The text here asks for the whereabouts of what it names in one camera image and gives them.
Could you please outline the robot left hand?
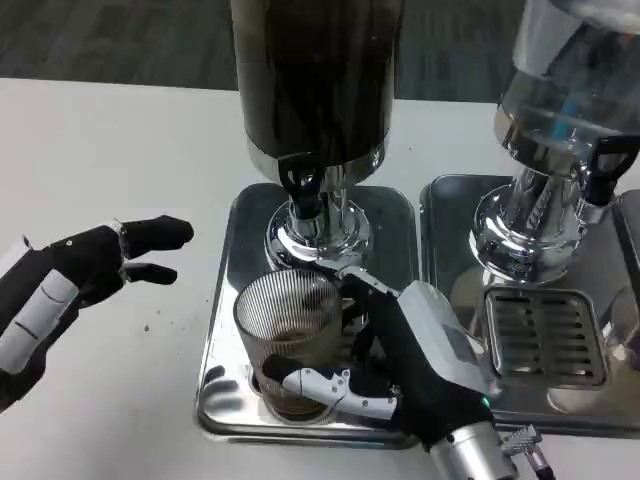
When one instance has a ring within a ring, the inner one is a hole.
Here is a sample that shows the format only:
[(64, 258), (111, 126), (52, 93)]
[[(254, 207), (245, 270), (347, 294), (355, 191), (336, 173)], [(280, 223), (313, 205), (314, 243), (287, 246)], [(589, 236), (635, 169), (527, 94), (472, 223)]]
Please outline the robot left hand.
[(162, 215), (112, 220), (42, 249), (20, 237), (1, 257), (1, 408), (21, 400), (43, 377), (48, 350), (81, 309), (129, 282), (173, 284), (175, 270), (138, 259), (179, 250), (193, 236), (189, 222)]

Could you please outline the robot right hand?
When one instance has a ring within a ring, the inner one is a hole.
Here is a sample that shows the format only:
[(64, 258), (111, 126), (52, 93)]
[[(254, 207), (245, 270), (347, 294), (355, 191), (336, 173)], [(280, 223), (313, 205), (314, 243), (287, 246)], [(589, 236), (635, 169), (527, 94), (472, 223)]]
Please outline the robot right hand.
[(461, 428), (495, 424), (477, 358), (438, 289), (416, 280), (398, 291), (354, 269), (340, 277), (365, 306), (398, 395), (348, 369), (314, 369), (279, 354), (263, 362), (268, 379), (330, 410), (388, 421), (426, 447)]

